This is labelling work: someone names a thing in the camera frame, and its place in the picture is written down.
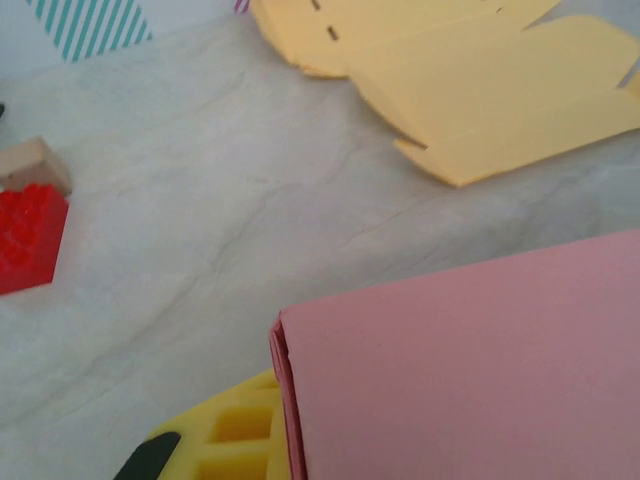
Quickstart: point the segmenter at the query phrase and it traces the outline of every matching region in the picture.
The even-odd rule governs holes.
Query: yellow paper cutout
[[[419,38],[431,29],[494,16],[505,9],[510,13],[503,14],[501,19],[510,20],[511,28],[517,30],[544,15],[558,2],[252,0],[251,8],[265,39],[287,62],[300,66],[309,75],[343,77],[346,59],[357,57],[356,52],[369,47],[384,46],[406,37]],[[378,61],[391,58],[393,54],[378,58]]]
[[[389,68],[418,59],[455,58],[520,33],[558,3],[558,0],[511,1],[500,11],[351,50],[345,54],[347,75],[349,70]]]
[[[640,55],[637,39],[574,16],[503,40],[350,76],[412,140],[400,150],[457,186],[640,128],[636,80],[615,88]]]

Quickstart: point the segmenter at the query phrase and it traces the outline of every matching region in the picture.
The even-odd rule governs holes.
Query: yellow waffle-patterned object
[[[167,435],[176,439],[175,448],[169,450],[168,460],[158,469],[161,471],[147,476],[146,469],[144,478],[290,479],[282,398],[272,370],[169,420],[155,429],[146,443]],[[136,470],[140,478],[141,470]]]

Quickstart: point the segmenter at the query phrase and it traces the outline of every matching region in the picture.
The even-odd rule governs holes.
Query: black plastic part
[[[142,443],[113,480],[157,480],[178,446],[180,434],[167,432]]]

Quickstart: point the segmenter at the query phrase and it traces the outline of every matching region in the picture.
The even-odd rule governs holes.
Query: yellow plastic toy
[[[273,371],[155,429],[115,480],[134,478],[289,480],[282,398]]]

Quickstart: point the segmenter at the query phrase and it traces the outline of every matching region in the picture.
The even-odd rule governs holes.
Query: red lego brick
[[[0,295],[53,281],[68,210],[51,185],[0,192]]]

